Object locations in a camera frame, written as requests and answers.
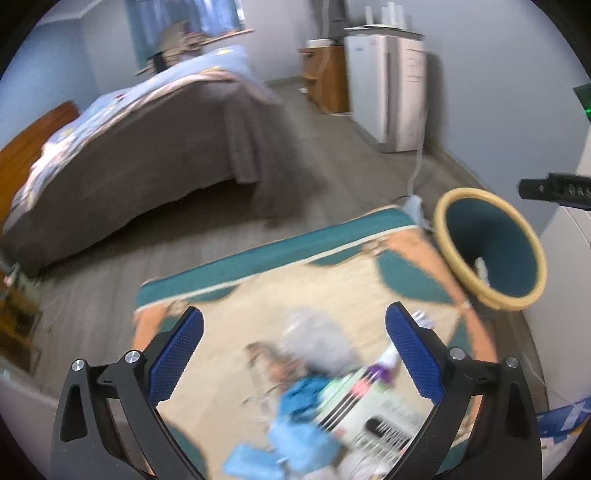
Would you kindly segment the green tissue box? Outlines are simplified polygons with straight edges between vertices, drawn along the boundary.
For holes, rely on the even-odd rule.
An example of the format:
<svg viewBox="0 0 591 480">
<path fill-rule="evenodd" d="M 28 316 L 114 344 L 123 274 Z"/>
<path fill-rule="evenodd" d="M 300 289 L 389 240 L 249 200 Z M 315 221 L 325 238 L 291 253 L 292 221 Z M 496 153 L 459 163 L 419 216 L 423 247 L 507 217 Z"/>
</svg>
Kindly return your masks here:
<svg viewBox="0 0 591 480">
<path fill-rule="evenodd" d="M 428 416 L 363 369 L 332 379 L 318 401 L 315 425 L 388 467 L 396 465 Z"/>
</svg>

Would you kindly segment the light blue face mask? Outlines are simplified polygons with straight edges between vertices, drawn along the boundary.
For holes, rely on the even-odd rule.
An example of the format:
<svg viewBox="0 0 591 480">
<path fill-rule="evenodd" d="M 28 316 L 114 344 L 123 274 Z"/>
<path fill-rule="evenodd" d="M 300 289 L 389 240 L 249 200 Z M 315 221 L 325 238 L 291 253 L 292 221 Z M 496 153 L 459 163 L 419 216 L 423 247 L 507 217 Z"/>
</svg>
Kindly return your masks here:
<svg viewBox="0 0 591 480">
<path fill-rule="evenodd" d="M 342 445 L 318 426 L 280 417 L 267 432 L 270 448 L 240 443 L 222 465 L 222 471 L 239 479 L 287 479 L 288 473 L 304 477 L 329 467 L 339 458 Z"/>
</svg>

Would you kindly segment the teal cloth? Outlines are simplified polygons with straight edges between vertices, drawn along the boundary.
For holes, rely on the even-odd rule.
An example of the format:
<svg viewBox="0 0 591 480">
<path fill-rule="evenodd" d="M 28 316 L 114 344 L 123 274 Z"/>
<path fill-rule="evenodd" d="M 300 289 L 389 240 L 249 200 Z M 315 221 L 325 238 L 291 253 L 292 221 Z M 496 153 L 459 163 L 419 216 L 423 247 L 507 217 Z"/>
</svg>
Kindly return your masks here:
<svg viewBox="0 0 591 480">
<path fill-rule="evenodd" d="M 280 395 L 277 416 L 287 417 L 294 422 L 310 423 L 317 415 L 322 390 L 330 381 L 330 378 L 318 375 L 305 376 L 297 380 Z"/>
</svg>

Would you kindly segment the clear plastic bag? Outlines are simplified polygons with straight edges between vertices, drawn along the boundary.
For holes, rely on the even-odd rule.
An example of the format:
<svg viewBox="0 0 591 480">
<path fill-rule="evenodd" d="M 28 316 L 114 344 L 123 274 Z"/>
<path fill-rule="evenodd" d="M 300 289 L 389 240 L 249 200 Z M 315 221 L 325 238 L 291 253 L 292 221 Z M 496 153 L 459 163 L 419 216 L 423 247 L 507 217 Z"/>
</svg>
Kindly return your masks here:
<svg viewBox="0 0 591 480">
<path fill-rule="evenodd" d="M 311 308 L 288 312 L 280 346 L 304 367 L 332 377 L 362 366 L 360 355 L 341 324 L 325 312 Z"/>
</svg>

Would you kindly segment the teal yellow-rimmed trash bin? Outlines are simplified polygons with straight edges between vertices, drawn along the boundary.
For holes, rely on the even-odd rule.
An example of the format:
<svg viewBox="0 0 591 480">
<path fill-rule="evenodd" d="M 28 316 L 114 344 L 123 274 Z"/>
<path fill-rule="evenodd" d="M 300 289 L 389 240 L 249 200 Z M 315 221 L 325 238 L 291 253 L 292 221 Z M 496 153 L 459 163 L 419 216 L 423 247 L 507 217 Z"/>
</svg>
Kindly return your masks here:
<svg viewBox="0 0 591 480">
<path fill-rule="evenodd" d="M 536 232 L 486 190 L 446 192 L 433 215 L 436 243 L 452 272 L 486 306 L 522 311 L 543 294 L 548 266 Z"/>
</svg>

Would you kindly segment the wooden chair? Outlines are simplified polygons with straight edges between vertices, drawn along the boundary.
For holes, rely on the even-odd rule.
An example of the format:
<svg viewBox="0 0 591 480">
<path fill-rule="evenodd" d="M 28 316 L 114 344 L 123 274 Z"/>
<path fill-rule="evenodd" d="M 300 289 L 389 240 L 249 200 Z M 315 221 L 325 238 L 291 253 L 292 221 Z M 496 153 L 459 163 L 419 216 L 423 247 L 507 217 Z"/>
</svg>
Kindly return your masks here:
<svg viewBox="0 0 591 480">
<path fill-rule="evenodd" d="M 1 271 L 1 357 L 31 375 L 41 356 L 34 342 L 42 315 L 35 295 L 35 286 L 17 270 Z"/>
</svg>

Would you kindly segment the white air purifier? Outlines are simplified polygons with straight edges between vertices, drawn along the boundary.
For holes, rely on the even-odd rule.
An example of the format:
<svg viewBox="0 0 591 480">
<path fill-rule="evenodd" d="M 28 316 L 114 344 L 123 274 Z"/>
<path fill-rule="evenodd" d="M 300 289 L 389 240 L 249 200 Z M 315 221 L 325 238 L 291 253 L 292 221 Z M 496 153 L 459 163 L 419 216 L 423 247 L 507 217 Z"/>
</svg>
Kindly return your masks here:
<svg viewBox="0 0 591 480">
<path fill-rule="evenodd" d="M 381 152 L 417 150 L 426 109 L 424 36 L 383 25 L 353 27 L 345 49 L 353 124 Z"/>
</svg>

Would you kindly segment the teal patterned floor mat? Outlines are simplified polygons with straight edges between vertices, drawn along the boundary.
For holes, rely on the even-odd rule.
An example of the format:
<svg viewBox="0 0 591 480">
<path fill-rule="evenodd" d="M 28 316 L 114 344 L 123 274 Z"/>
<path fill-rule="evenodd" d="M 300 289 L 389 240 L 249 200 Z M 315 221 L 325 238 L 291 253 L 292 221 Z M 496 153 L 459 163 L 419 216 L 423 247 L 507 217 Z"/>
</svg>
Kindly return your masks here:
<svg viewBox="0 0 591 480">
<path fill-rule="evenodd" d="M 337 322 L 369 362 L 387 345 L 384 314 L 397 301 L 425 311 L 445 344 L 496 359 L 441 254 L 394 207 L 145 283 L 132 345 L 145 347 L 188 307 L 204 314 L 204 339 L 158 409 L 201 450 L 208 477 L 221 479 L 222 463 L 237 443 L 263 444 L 256 410 L 242 404 L 253 392 L 245 345 L 279 341 L 290 313 L 310 308 Z"/>
</svg>

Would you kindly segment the wooden side cabinet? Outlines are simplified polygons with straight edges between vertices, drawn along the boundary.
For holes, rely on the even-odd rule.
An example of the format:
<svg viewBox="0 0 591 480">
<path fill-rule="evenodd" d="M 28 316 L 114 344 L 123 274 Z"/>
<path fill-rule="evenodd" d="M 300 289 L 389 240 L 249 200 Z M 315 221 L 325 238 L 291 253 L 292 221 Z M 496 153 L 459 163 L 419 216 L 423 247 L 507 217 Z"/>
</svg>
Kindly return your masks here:
<svg viewBox="0 0 591 480">
<path fill-rule="evenodd" d="M 298 53 L 303 62 L 304 86 L 311 101 L 324 113 L 348 114 L 345 47 L 304 47 Z"/>
</svg>

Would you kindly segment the wooden headboard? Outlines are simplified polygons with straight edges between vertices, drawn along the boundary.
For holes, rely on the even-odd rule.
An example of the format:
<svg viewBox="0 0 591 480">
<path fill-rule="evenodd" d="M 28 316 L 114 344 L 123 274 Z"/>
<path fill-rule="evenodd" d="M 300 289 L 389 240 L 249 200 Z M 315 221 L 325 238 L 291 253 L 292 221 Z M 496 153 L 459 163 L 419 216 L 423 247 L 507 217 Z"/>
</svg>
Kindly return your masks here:
<svg viewBox="0 0 591 480">
<path fill-rule="evenodd" d="M 43 144 L 78 116 L 79 110 L 73 101 L 63 102 L 39 117 L 1 150 L 1 223 L 8 217 L 13 197 L 28 178 L 30 167 L 40 158 Z"/>
</svg>

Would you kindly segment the bed with brown cover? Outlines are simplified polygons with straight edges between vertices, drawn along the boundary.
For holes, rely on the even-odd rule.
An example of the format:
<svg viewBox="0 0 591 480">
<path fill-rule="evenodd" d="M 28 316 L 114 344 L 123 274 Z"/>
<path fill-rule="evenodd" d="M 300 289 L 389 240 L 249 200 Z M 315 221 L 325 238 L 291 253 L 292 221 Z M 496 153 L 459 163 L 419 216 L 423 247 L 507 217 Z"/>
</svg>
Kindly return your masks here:
<svg viewBox="0 0 591 480">
<path fill-rule="evenodd" d="M 33 207 L 8 215 L 3 256 L 35 276 L 146 212 L 229 180 L 252 189 L 257 216 L 296 215 L 320 183 L 276 98 L 263 105 L 242 85 L 195 82 L 131 113 L 86 144 Z"/>
</svg>

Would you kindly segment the light blue quilt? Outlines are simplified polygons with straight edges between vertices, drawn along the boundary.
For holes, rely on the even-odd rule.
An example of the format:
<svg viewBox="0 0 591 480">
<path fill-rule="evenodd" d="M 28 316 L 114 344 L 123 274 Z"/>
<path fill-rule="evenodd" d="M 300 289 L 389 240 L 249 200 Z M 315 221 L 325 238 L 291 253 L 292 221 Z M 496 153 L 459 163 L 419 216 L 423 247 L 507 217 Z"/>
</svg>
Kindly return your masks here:
<svg viewBox="0 0 591 480">
<path fill-rule="evenodd" d="M 270 88 L 253 75 L 249 54 L 240 45 L 181 61 L 133 87 L 100 96 L 75 119 L 54 130 L 41 142 L 39 155 L 25 169 L 25 177 L 15 187 L 1 188 L 8 196 L 1 215 L 6 217 L 20 206 L 33 207 L 47 184 L 92 139 L 149 103 L 195 82 L 236 83 L 263 105 L 280 103 Z"/>
</svg>

